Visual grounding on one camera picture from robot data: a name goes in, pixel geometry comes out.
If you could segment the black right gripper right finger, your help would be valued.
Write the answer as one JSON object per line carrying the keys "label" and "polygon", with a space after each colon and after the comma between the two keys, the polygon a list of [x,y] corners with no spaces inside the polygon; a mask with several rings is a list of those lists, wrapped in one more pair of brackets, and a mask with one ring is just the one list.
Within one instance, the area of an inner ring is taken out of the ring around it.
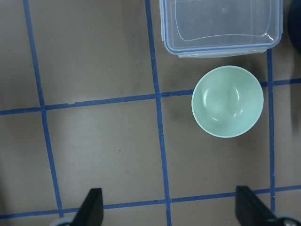
{"label": "black right gripper right finger", "polygon": [[236,186],[235,216],[241,226],[280,226],[281,221],[247,186]]}

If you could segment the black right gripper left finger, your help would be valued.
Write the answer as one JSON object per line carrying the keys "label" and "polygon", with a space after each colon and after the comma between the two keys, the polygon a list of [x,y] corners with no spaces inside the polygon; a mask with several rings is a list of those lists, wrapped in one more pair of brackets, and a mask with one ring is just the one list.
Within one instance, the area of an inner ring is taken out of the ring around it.
{"label": "black right gripper left finger", "polygon": [[104,218],[103,193],[101,188],[89,190],[71,226],[101,226]]}

